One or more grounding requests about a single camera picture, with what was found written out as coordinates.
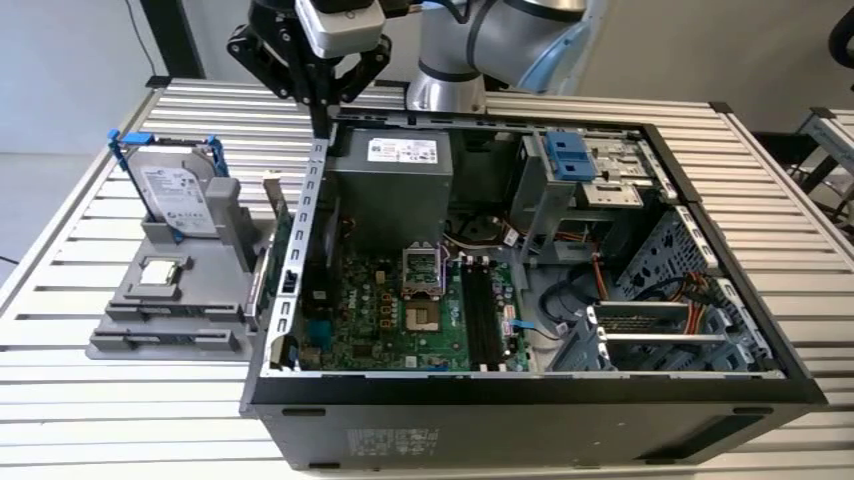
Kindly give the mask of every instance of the small chip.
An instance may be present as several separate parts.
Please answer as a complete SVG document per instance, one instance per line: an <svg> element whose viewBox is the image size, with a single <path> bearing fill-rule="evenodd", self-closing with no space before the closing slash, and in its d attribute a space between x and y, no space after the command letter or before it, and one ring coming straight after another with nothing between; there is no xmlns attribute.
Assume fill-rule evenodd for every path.
<svg viewBox="0 0 854 480"><path fill-rule="evenodd" d="M140 274L140 285L172 285L177 269L174 260L148 260Z"/></svg>
<svg viewBox="0 0 854 480"><path fill-rule="evenodd" d="M373 356L373 345L353 345L352 346L353 358L369 358Z"/></svg>
<svg viewBox="0 0 854 480"><path fill-rule="evenodd" d="M428 300L411 300L404 304L405 329L417 332L439 331L439 304Z"/></svg>

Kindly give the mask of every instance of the label on power supply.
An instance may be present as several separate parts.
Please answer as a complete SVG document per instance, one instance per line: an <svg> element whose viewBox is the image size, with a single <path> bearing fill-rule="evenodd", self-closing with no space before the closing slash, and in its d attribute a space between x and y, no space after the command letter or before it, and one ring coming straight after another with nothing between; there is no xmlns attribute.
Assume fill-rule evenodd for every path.
<svg viewBox="0 0 854 480"><path fill-rule="evenodd" d="M214 234L213 218L192 172L153 166L141 167L140 171L165 223L184 235Z"/></svg>
<svg viewBox="0 0 854 480"><path fill-rule="evenodd" d="M436 141L372 138L368 162L439 163Z"/></svg>

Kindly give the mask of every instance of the floor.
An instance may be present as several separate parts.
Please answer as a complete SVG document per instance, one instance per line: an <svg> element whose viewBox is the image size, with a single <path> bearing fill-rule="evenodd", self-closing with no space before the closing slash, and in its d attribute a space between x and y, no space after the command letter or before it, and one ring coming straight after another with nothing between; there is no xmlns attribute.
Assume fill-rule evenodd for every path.
<svg viewBox="0 0 854 480"><path fill-rule="evenodd" d="M24 256L93 158L0 153L0 255ZM0 285L13 269L0 262Z"/></svg>

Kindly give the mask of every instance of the green circuit board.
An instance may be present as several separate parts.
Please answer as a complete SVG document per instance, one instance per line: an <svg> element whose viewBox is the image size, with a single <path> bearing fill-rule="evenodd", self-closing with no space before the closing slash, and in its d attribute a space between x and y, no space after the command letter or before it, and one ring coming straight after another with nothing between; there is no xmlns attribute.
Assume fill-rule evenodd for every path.
<svg viewBox="0 0 854 480"><path fill-rule="evenodd" d="M337 308L329 322L331 341L325 348L319 348L316 344L323 342L304 339L309 347L300 349L303 367L327 371L471 371L459 271L459 262L448 262L444 295L437 302L404 300L400 257L347 256ZM492 269L492 283L496 334L507 348L511 340L503 337L504 306L516 308L516 304L509 269L503 264ZM507 355L504 363L507 370L524 371L523 338L513 337L519 348Z"/></svg>

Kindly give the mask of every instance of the motherboard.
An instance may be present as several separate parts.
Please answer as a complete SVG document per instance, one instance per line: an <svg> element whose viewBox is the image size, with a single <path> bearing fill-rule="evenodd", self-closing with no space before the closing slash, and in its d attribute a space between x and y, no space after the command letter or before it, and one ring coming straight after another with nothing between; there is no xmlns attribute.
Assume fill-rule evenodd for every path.
<svg viewBox="0 0 854 480"><path fill-rule="evenodd" d="M437 263L431 266L425 254L409 255L404 269L401 255L344 256L329 318L307 322L301 368L476 371L484 368L472 359L472 347L479 351L487 344L500 357L496 370L527 371L524 338L511 322L519 309L508 266L495 262L483 266L488 291L467 290L464 277L471 268L463 260L440 257L436 253ZM412 276L421 285L437 277L443 292L413 293L404 288ZM476 331L467 319L472 307L485 315L477 317Z"/></svg>

